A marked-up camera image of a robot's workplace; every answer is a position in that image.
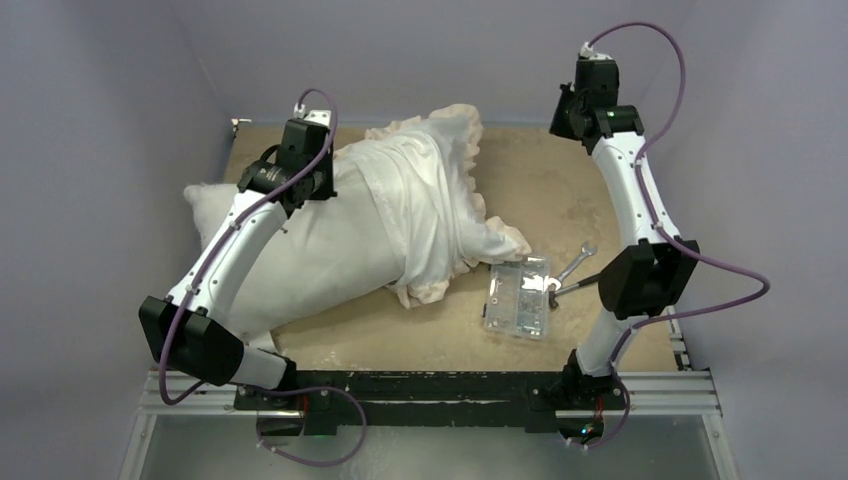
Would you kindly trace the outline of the white pillow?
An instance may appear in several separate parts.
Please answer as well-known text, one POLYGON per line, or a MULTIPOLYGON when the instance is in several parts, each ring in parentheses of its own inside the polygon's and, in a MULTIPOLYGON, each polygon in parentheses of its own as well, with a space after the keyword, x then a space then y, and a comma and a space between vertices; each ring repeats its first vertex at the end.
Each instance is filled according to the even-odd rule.
POLYGON ((268 241, 217 322, 254 341, 402 277, 364 174, 341 162, 334 184, 336 197, 306 203, 268 241))

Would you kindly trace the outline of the grey plush ruffled pillowcase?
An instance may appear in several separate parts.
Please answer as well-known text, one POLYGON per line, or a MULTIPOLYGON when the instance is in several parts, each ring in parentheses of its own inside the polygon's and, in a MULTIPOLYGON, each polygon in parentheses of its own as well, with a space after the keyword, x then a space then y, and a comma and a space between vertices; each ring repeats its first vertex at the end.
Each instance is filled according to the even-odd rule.
POLYGON ((450 281, 480 263, 517 261, 532 249, 500 217, 488 217, 472 174, 484 133, 476 106, 452 104, 366 131, 337 151, 358 168, 401 273, 387 287, 405 308, 443 299, 450 281))

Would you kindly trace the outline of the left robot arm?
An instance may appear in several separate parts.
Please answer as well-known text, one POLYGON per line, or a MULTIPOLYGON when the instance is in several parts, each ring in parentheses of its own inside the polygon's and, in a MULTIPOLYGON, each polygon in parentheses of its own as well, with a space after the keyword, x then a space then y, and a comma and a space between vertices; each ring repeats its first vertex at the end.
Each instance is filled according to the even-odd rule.
POLYGON ((163 298, 142 302, 139 319, 161 371, 215 386, 258 387, 275 409, 295 402, 295 365, 247 345, 222 322, 260 253, 293 213, 309 200, 335 196, 335 126, 328 110, 288 120, 280 142, 244 170, 224 220, 188 273, 163 298))

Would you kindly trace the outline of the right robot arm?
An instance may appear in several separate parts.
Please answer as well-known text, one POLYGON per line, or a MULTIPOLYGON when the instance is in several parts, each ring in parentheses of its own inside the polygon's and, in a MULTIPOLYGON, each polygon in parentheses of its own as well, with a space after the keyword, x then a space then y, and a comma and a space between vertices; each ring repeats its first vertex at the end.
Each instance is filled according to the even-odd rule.
POLYGON ((648 162, 638 155, 646 143, 641 118, 634 106, 619 104, 619 84, 611 57, 579 57, 550 126, 551 134, 580 142, 601 171, 622 246, 598 277, 601 313, 550 391, 576 407, 615 388, 614 365, 632 335, 677 303, 697 264, 674 245, 679 231, 664 216, 648 162))

